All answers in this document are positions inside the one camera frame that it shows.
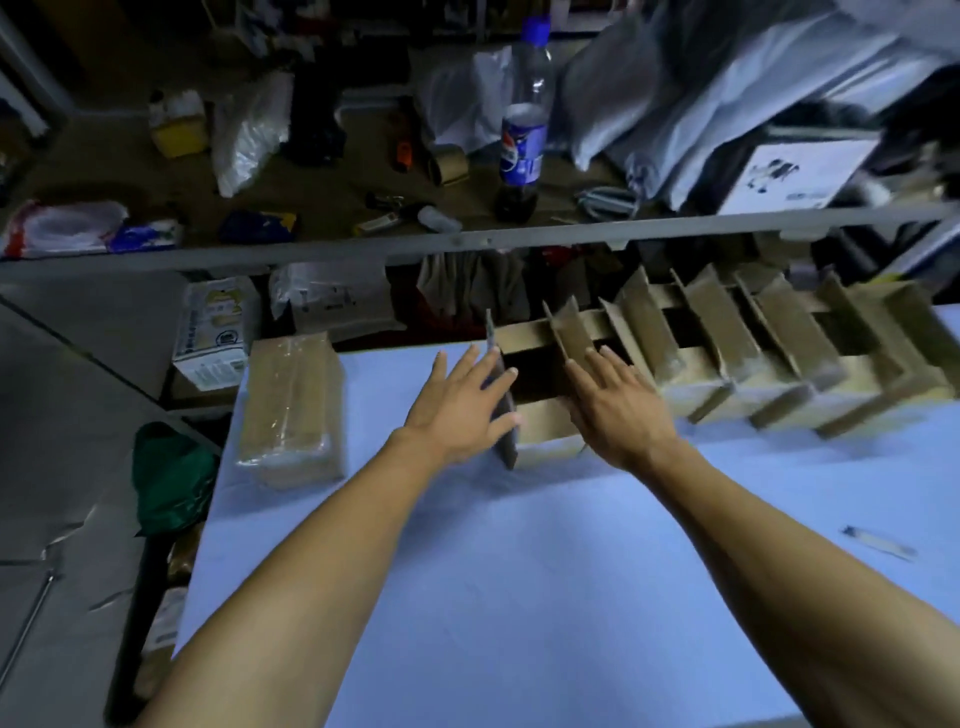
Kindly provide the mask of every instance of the green plastic bag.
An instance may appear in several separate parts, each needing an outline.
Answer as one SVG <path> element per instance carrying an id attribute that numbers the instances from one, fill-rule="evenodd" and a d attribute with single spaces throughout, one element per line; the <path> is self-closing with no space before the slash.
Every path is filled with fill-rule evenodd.
<path id="1" fill-rule="evenodd" d="M 219 458 L 165 423 L 143 425 L 133 442 L 136 518 L 144 536 L 199 521 L 213 494 Z"/>

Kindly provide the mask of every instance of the pepsi bottle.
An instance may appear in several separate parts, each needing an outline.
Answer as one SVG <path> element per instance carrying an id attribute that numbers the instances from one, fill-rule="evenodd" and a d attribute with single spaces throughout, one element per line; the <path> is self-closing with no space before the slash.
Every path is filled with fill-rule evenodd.
<path id="1" fill-rule="evenodd" d="M 523 224 L 537 208 L 547 124 L 556 81 L 546 41 L 550 18 L 531 17 L 512 53 L 513 97 L 503 119 L 500 190 L 494 213 L 501 222 Z"/>

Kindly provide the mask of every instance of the pepsi label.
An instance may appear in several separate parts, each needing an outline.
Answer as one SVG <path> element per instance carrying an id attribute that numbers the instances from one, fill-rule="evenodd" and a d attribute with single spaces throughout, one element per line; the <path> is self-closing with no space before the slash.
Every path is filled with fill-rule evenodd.
<path id="1" fill-rule="evenodd" d="M 546 125 L 527 127 L 503 120 L 503 151 L 500 154 L 500 178 L 517 186 L 536 182 L 543 163 Z"/>

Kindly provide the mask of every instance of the blue bottle cap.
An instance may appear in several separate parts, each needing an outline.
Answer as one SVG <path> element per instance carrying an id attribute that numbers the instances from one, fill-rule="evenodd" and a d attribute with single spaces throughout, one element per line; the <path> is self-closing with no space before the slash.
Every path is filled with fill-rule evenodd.
<path id="1" fill-rule="evenodd" d="M 520 40 L 524 43 L 530 43 L 537 48 L 546 45 L 550 39 L 550 17 L 528 17 L 523 21 L 523 29 L 520 31 Z"/>

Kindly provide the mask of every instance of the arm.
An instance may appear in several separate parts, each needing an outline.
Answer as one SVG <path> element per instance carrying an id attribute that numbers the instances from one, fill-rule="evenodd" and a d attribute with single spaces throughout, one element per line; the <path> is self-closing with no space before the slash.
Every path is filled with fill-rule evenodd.
<path id="1" fill-rule="evenodd" d="M 183 649 L 138 721 L 169 726 L 322 725 L 383 588 L 400 531 L 430 479 L 492 446 L 516 379 L 482 386 L 496 351 L 438 354 L 406 424 L 251 574 Z"/>
<path id="2" fill-rule="evenodd" d="M 817 726 L 960 725 L 960 629 L 713 468 L 610 349 L 566 368 L 593 449 L 684 528 L 760 656 Z"/>

